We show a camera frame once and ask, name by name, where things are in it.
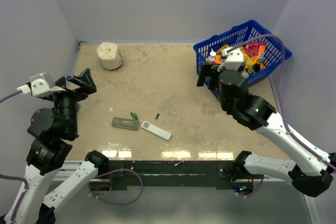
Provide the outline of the white remote control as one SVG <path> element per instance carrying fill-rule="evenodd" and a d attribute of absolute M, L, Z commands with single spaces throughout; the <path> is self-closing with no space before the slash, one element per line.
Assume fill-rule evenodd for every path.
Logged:
<path fill-rule="evenodd" d="M 144 129 L 144 130 L 147 130 L 148 132 L 168 141 L 172 134 L 168 131 L 165 131 L 147 121 L 144 121 L 142 124 L 141 124 L 141 128 Z"/>

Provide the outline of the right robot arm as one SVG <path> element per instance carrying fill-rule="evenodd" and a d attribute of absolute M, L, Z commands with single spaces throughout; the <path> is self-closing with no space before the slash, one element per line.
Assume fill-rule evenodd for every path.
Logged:
<path fill-rule="evenodd" d="M 247 80 L 237 70 L 203 62 L 197 86 L 202 87 L 206 78 L 210 78 L 208 88 L 217 92 L 227 115 L 266 137 L 289 156 L 289 159 L 276 159 L 242 151 L 227 169 L 232 180 L 266 175 L 291 182 L 296 190 L 310 197 L 317 197 L 330 187 L 335 170 L 334 153 L 322 151 L 285 126 L 274 106 L 249 92 Z"/>

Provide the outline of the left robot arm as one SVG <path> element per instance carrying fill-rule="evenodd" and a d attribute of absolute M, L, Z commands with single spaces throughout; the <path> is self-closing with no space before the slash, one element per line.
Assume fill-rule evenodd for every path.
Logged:
<path fill-rule="evenodd" d="M 91 151 L 72 175 L 50 193 L 47 191 L 72 149 L 70 142 L 79 136 L 78 103 L 96 91 L 90 69 L 86 68 L 78 76 L 57 81 L 47 72 L 36 74 L 1 99 L 4 102 L 18 94 L 30 94 L 54 104 L 31 116 L 27 132 L 34 141 L 26 158 L 25 175 L 1 175 L 2 179 L 22 182 L 12 207 L 1 216 L 1 223 L 55 223 L 57 212 L 83 185 L 108 174 L 108 158 Z"/>

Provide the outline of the grey remote control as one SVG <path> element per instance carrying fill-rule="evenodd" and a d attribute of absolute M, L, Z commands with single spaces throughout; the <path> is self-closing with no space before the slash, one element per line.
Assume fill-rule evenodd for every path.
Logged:
<path fill-rule="evenodd" d="M 140 122 L 138 120 L 114 117 L 111 125 L 119 129 L 136 131 L 139 128 Z"/>

